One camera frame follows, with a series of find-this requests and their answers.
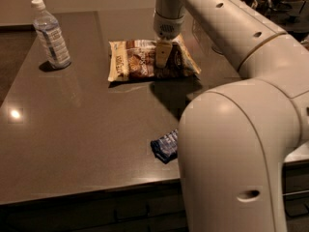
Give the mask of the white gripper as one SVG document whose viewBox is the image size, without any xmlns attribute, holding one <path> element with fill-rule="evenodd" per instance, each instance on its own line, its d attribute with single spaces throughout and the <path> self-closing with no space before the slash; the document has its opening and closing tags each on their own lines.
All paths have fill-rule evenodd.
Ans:
<svg viewBox="0 0 309 232">
<path fill-rule="evenodd" d="M 163 69 L 172 51 L 172 42 L 181 32 L 184 17 L 165 18 L 158 13 L 154 13 L 154 31 L 156 35 L 167 41 L 157 41 L 155 49 L 155 64 Z"/>
</svg>

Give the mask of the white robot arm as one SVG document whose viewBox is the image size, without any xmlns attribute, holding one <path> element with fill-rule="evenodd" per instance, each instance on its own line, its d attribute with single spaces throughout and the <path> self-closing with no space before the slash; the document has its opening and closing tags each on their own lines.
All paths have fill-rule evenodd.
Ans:
<svg viewBox="0 0 309 232">
<path fill-rule="evenodd" d="M 241 80 L 196 97 L 179 124 L 178 162 L 190 232 L 287 232 L 286 156 L 308 139 L 309 53 L 239 0 L 156 0 L 166 40 L 191 14 Z"/>
</svg>

